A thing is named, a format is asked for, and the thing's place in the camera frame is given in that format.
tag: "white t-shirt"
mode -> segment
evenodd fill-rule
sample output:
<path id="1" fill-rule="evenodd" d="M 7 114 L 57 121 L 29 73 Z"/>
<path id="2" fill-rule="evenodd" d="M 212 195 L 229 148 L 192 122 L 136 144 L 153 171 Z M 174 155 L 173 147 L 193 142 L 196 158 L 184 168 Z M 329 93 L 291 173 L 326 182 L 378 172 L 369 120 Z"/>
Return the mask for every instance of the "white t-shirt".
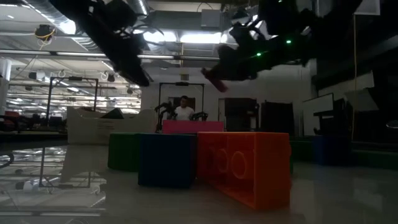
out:
<path id="1" fill-rule="evenodd" d="M 177 117 L 175 118 L 177 121 L 189 121 L 195 112 L 189 106 L 185 108 L 179 106 L 178 108 L 175 109 L 175 113 L 177 114 Z"/>

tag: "pink block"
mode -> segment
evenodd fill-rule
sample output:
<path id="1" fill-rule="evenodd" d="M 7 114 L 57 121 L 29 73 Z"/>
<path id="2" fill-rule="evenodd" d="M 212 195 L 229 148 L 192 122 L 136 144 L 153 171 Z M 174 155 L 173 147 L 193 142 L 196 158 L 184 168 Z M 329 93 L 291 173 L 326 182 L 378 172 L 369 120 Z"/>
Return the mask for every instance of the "pink block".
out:
<path id="1" fill-rule="evenodd" d="M 219 121 L 163 121 L 164 134 L 183 134 L 198 132 L 223 132 L 224 123 Z"/>

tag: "blue block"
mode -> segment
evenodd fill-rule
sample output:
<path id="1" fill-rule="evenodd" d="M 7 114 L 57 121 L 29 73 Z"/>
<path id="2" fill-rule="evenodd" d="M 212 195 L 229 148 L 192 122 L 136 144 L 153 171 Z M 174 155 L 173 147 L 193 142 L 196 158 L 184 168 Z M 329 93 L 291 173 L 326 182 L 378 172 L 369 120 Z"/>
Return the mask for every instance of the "blue block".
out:
<path id="1" fill-rule="evenodd" d="M 312 140 L 317 164 L 326 166 L 352 166 L 351 141 L 341 136 L 315 136 Z"/>
<path id="2" fill-rule="evenodd" d="M 196 176 L 197 137 L 139 134 L 138 184 L 189 188 Z"/>

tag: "shiny floor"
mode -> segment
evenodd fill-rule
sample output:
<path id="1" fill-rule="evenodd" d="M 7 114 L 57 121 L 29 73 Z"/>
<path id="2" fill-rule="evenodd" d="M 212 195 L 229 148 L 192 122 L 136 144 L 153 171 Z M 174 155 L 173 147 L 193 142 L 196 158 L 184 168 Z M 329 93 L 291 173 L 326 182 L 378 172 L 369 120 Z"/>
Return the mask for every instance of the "shiny floor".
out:
<path id="1" fill-rule="evenodd" d="M 290 208 L 257 212 L 200 181 L 190 190 L 140 187 L 136 174 L 107 169 L 106 147 L 14 153 L 0 169 L 1 224 L 398 223 L 391 170 L 295 164 Z"/>

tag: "man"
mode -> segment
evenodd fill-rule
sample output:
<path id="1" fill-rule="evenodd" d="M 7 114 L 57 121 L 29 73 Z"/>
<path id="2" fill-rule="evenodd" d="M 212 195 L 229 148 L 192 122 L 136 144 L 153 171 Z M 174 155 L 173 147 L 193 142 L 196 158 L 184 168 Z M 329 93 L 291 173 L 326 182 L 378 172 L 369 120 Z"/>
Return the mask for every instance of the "man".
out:
<path id="1" fill-rule="evenodd" d="M 188 100 L 187 96 L 181 96 L 180 106 L 175 109 L 175 113 L 177 114 L 175 119 L 177 121 L 189 121 L 195 113 L 191 107 L 187 106 Z"/>

